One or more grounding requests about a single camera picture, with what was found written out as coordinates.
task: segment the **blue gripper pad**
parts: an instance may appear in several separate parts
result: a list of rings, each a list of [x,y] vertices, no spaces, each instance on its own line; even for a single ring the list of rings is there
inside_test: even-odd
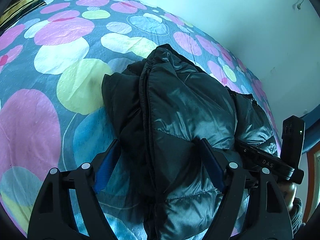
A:
[[[226,189],[224,183],[224,170],[228,164],[227,159],[224,157],[223,153],[220,152],[220,149],[213,149],[205,138],[200,140],[198,149],[201,161],[207,170],[213,186],[220,190],[220,192],[224,192]]]
[[[112,142],[111,149],[108,148],[108,153],[103,159],[99,169],[96,172],[95,184],[93,186],[93,190],[96,194],[98,194],[101,190],[103,190],[111,177],[113,170],[120,158],[121,147],[120,142],[117,140],[115,143]]]

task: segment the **gray sleeve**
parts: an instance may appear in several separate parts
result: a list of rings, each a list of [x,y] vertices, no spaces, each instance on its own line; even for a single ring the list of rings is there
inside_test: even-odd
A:
[[[295,235],[302,225],[302,201],[299,198],[294,198],[293,209],[291,210],[290,218],[292,224],[293,235]]]

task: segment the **hand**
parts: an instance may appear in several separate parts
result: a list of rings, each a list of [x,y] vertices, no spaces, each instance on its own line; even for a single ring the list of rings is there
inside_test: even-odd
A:
[[[296,195],[297,186],[292,182],[279,182],[278,187],[283,193],[284,202],[287,205],[287,209],[290,212],[293,208],[293,200]]]

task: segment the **pink circle pattern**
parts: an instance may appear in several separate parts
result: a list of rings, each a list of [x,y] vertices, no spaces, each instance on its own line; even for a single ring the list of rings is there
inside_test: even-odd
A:
[[[36,45],[59,45],[70,43],[92,32],[93,22],[83,18],[50,22],[35,35]]]
[[[224,47],[222,47],[219,43],[217,43],[216,45],[217,45],[218,50],[221,52],[222,57],[223,57],[224,61],[226,62],[226,64],[230,68],[235,69],[235,66],[233,65],[233,62],[232,62],[232,57],[230,56],[229,52]]]
[[[110,6],[110,8],[116,12],[121,13],[136,13],[138,9],[146,10],[147,7],[145,7],[143,4],[136,2],[136,1],[122,1],[114,3]]]
[[[69,5],[70,5],[69,2],[56,3],[56,4],[53,4],[53,5],[49,5],[49,6],[44,7],[40,11],[40,13],[42,13],[42,14],[52,13],[52,12],[64,9],[64,8],[68,7]]]
[[[258,79],[252,80],[252,88],[259,100],[265,100],[267,101],[267,95],[262,89],[261,81]]]
[[[25,28],[24,24],[16,25],[8,30],[6,30],[1,36],[0,36],[0,50],[5,49],[8,47],[15,38],[22,33],[23,29]]]
[[[78,0],[77,5],[100,7],[108,4],[110,0]]]
[[[0,73],[5,64],[12,62],[22,51],[23,45],[15,46],[10,49],[5,55],[0,56]]]
[[[243,65],[242,61],[239,60],[238,58],[237,58],[237,62],[238,62],[239,67],[241,68],[241,70],[242,70],[243,72],[247,72],[247,71],[248,71],[248,69]]]
[[[15,92],[0,111],[0,180],[11,166],[30,170],[43,181],[60,157],[60,124],[56,110],[39,90]]]
[[[277,127],[276,127],[276,121],[275,121],[275,119],[273,118],[273,115],[272,115],[272,113],[271,113],[271,110],[270,110],[268,104],[267,104],[266,102],[263,102],[263,106],[264,106],[265,111],[267,112],[268,119],[269,119],[269,121],[271,122],[271,124],[272,124],[272,126],[273,126],[273,129],[274,129],[276,132],[278,132],[278,129],[277,129]]]
[[[175,41],[179,44],[181,48],[183,48],[186,52],[189,52],[195,56],[200,56],[202,51],[196,41],[190,37],[189,35],[176,32],[173,34]]]
[[[210,54],[214,55],[214,56],[219,56],[219,52],[218,50],[211,44],[210,41],[208,41],[207,39],[205,39],[204,37],[201,37],[199,35],[196,35],[196,38],[198,39],[199,43],[201,44],[201,46]]]
[[[170,20],[172,20],[175,24],[183,26],[184,22],[180,20],[178,17],[175,17],[174,15],[170,13],[165,13],[164,16],[168,17]]]
[[[251,77],[251,75],[250,75],[249,72],[245,72],[245,75],[247,76],[247,79],[249,79],[250,81],[252,81],[252,77]]]
[[[223,85],[223,86],[227,86],[228,88],[230,88],[232,91],[237,92],[242,94],[241,90],[236,86],[236,84],[234,84],[224,73],[224,71],[221,69],[221,67],[209,60],[207,62],[208,67],[211,71],[211,73],[218,79],[218,81]]]
[[[56,13],[55,15],[48,18],[49,22],[58,22],[58,21],[66,21],[76,18],[80,15],[80,12],[76,10],[68,10],[60,13]]]

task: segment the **jacket zipper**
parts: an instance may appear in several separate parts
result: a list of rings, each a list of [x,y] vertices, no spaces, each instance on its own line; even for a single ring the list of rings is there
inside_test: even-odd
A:
[[[155,187],[155,175],[154,175],[154,169],[151,161],[151,150],[150,150],[150,138],[152,137],[152,127],[151,127],[151,115],[150,115],[150,101],[149,101],[149,93],[148,93],[148,81],[149,81],[149,74],[150,74],[150,68],[147,67],[147,74],[144,80],[144,108],[145,108],[145,137],[146,137],[146,148],[147,148],[147,165],[149,169],[149,173],[151,176],[151,183]]]

